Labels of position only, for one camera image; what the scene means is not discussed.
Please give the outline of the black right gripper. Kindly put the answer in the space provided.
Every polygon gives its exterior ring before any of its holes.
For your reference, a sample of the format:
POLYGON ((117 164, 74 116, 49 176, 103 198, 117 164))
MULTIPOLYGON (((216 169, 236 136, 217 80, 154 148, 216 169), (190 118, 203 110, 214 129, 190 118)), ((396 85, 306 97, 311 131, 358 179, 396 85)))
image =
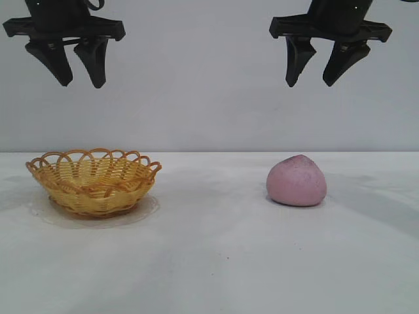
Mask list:
POLYGON ((306 14, 274 17, 269 33, 286 37, 285 81, 294 87, 306 64, 315 55, 312 38, 336 41, 323 72, 323 81, 332 86, 351 66, 371 51, 368 40, 386 42, 392 29, 385 23, 367 21, 371 0, 312 1, 306 14))

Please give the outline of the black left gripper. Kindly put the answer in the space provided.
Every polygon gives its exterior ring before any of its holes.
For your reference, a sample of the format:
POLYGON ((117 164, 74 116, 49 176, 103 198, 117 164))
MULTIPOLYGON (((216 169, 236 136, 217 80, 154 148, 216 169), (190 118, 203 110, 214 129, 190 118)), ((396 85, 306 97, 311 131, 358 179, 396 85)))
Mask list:
MULTIPOLYGON (((3 23, 9 37, 26 35, 50 40, 67 37, 87 38, 73 50, 87 70, 95 88, 106 82, 105 55, 108 38, 120 41, 126 34, 120 20, 110 20, 90 12, 104 7, 104 1, 37 0, 26 1, 30 16, 11 18, 3 23)), ((30 41, 25 49, 37 58, 62 86, 73 80, 62 41, 30 41)))

